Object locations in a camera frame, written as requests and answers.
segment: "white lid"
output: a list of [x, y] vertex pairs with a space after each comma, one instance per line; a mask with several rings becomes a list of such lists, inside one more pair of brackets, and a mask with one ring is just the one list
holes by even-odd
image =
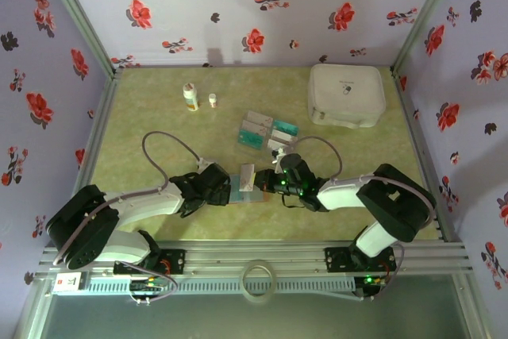
[[383, 81], [375, 67], [318, 64], [310, 71], [314, 104], [330, 114], [382, 114]]
[[193, 83], [186, 83], [183, 85], [183, 96], [184, 97], [194, 97], [198, 92], [196, 91], [196, 87]]

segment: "cable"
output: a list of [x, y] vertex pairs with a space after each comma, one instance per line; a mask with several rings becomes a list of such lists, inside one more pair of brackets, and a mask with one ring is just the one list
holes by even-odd
[[77, 236], [81, 233], [81, 231], [85, 228], [85, 226], [87, 226], [87, 224], [94, 218], [94, 216], [98, 212], [100, 212], [101, 210], [103, 210], [104, 208], [109, 206], [110, 204], [114, 204], [115, 202], [118, 202], [120, 199], [126, 200], [128, 198], [136, 198], [137, 196], [145, 196], [145, 195], [155, 194], [157, 192], [161, 192], [162, 190], [164, 190], [167, 187], [167, 185], [169, 184], [169, 178], [167, 177], [166, 172], [162, 169], [162, 167], [160, 165], [158, 165], [150, 157], [150, 155], [146, 151], [146, 147], [145, 147], [146, 139], [148, 137], [150, 137], [151, 135], [153, 135], [153, 134], [162, 134], [162, 135], [165, 135], [167, 137], [173, 138], [174, 140], [178, 141], [183, 147], [185, 147], [194, 156], [194, 158], [196, 158], [197, 161], [199, 161], [198, 154], [196, 154], [196, 152], [194, 152], [194, 150], [192, 148], [190, 148], [187, 144], [185, 144], [183, 141], [181, 141], [179, 138], [175, 137], [174, 135], [171, 135], [170, 133], [166, 133], [164, 131], [158, 131], [158, 130], [146, 133], [144, 135], [144, 137], [143, 137], [143, 140], [141, 141], [141, 147], [143, 148], [144, 156], [146, 156], [146, 159], [148, 160], [148, 162], [150, 162], [150, 164], [153, 167], [155, 167], [156, 170], [158, 172], [160, 172], [160, 174], [164, 177], [164, 184], [162, 186], [160, 186], [160, 187], [153, 188], [151, 190], [135, 191], [135, 192], [131, 192], [129, 194], [120, 195], [120, 196], [117, 196], [116, 198], [112, 198], [111, 200], [108, 200], [107, 202], [104, 202], [100, 206], [97, 206], [94, 210], [92, 210], [90, 212], [90, 214], [88, 216], [86, 216], [83, 219], [81, 224], [78, 225], [78, 228], [76, 228], [76, 230], [67, 239], [67, 241], [65, 241], [65, 244], [62, 245], [62, 248], [60, 249], [60, 251], [58, 251], [58, 254], [56, 255], [56, 258], [53, 261], [53, 265], [58, 265], [62, 261], [62, 258], [64, 257], [65, 252], [69, 249], [69, 247], [72, 245], [72, 243], [77, 238]]
[[380, 261], [379, 263], [384, 267], [384, 270], [387, 271], [387, 274], [384, 276], [384, 279], [388, 280], [389, 279], [388, 277], [390, 276], [390, 268], [388, 267], [387, 263], [384, 261]]
[[385, 293], [387, 288], [390, 287], [390, 285], [395, 281], [395, 276], [397, 275], [397, 273], [400, 270], [400, 267], [402, 265], [402, 262], [404, 261], [404, 253], [406, 252], [404, 247], [402, 245], [400, 245], [399, 243], [395, 243], [395, 244], [393, 244], [393, 246], [396, 246], [396, 247], [400, 248], [400, 250], [401, 250], [400, 261], [398, 262], [397, 268], [395, 269], [394, 274], [390, 277], [390, 280], [388, 281], [387, 285], [379, 291], [379, 293], [375, 296], [375, 299], [379, 298], [380, 295]]
[[283, 194], [283, 206], [285, 206], [286, 208], [305, 208], [304, 206], [287, 206], [286, 199], [284, 198], [284, 194]]
[[336, 173], [331, 175], [330, 179], [334, 179], [334, 178], [338, 177], [338, 175], [340, 175], [342, 173], [342, 158], [341, 158], [341, 154], [339, 154], [339, 152], [337, 151], [335, 146], [333, 146], [333, 144], [328, 142], [326, 139], [318, 137], [318, 136], [315, 136], [315, 135], [309, 135], [307, 137], [303, 137], [303, 138], [300, 138], [300, 139], [296, 140], [295, 142], [289, 144], [289, 146], [292, 147], [292, 148], [296, 148], [296, 145], [298, 143], [300, 143], [302, 141], [305, 141], [307, 139], [311, 139], [311, 138], [317, 139], [318, 141], [326, 143], [333, 150], [333, 152], [335, 152], [335, 155], [337, 155], [337, 159], [339, 160], [339, 171], [337, 171]]
[[163, 278], [167, 279], [168, 281], [172, 282], [175, 285], [175, 287], [173, 287], [173, 289], [170, 290], [168, 293], [165, 293], [165, 294], [162, 294], [162, 295], [157, 295], [156, 297], [152, 297], [150, 299], [147, 297], [145, 300], [143, 300], [141, 298], [135, 299], [133, 294], [131, 293], [130, 294], [130, 298], [132, 298], [136, 303], [140, 303], [140, 304], [143, 304], [143, 305], [149, 305], [151, 302], [155, 302], [155, 301], [158, 301], [160, 299], [167, 298], [170, 295], [173, 295], [175, 292], [178, 291], [178, 284], [175, 281], [175, 279], [173, 279], [173, 277], [171, 277], [170, 275], [166, 275], [166, 274], [159, 273], [159, 272], [154, 272], [152, 270], [148, 270], [148, 269], [142, 268], [141, 266], [137, 266], [135, 264], [131, 264], [130, 262], [124, 262], [124, 261], [118, 261], [118, 262], [120, 262], [120, 264], [124, 264], [125, 266], [128, 266], [129, 268], [139, 270], [140, 272], [151, 274], [151, 275], [155, 275], [157, 277], [163, 277]]
[[367, 176], [361, 176], [360, 180], [363, 181], [370, 181], [370, 180], [379, 180], [381, 182], [393, 184], [394, 186], [400, 187], [406, 191], [411, 192], [413, 195], [418, 196], [424, 204], [429, 208], [429, 217], [427, 218], [427, 221], [422, 226], [422, 229], [424, 229], [427, 225], [429, 225], [434, 218], [436, 218], [436, 212], [434, 211], [434, 207], [432, 206], [431, 202], [419, 191], [415, 190], [411, 186], [408, 186], [407, 184], [404, 184], [402, 182], [399, 182], [398, 180], [383, 178], [382, 176], [374, 176], [374, 175], [367, 175]]

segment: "glass panel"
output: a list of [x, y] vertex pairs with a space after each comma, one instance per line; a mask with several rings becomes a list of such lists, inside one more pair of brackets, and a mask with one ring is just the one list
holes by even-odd
[[468, 337], [451, 277], [401, 276], [374, 302], [275, 295], [171, 296], [137, 306], [128, 296], [55, 297], [43, 338], [432, 338]]

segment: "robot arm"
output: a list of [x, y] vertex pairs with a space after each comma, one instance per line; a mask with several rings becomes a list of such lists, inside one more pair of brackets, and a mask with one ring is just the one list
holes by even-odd
[[373, 175], [355, 179], [322, 179], [314, 175], [300, 155], [279, 159], [274, 170], [256, 173], [259, 189], [282, 196], [296, 195], [309, 210], [329, 212], [343, 207], [366, 207], [376, 219], [350, 247], [353, 261], [368, 264], [396, 241], [411, 242], [431, 221], [433, 196], [389, 164]]
[[[122, 232], [119, 229], [123, 225], [161, 214], [185, 218], [205, 204], [225, 206], [230, 192], [229, 175], [218, 164], [208, 165], [201, 173], [172, 177], [164, 189], [151, 194], [103, 194], [90, 185], [79, 190], [48, 222], [46, 230], [61, 251], [88, 214], [103, 206], [64, 251], [67, 267], [77, 269], [92, 261], [125, 261], [153, 268], [160, 262], [155, 241], [145, 231]], [[128, 198], [143, 193], [146, 195]]]

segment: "pill bottle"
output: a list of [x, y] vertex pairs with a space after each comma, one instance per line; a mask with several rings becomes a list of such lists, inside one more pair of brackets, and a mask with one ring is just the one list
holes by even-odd
[[210, 103], [210, 106], [212, 106], [212, 109], [215, 109], [217, 107], [217, 95], [214, 93], [210, 94], [208, 96], [208, 102]]
[[185, 98], [188, 110], [196, 111], [199, 109], [198, 91], [193, 83], [186, 83], [183, 85], [183, 97]]

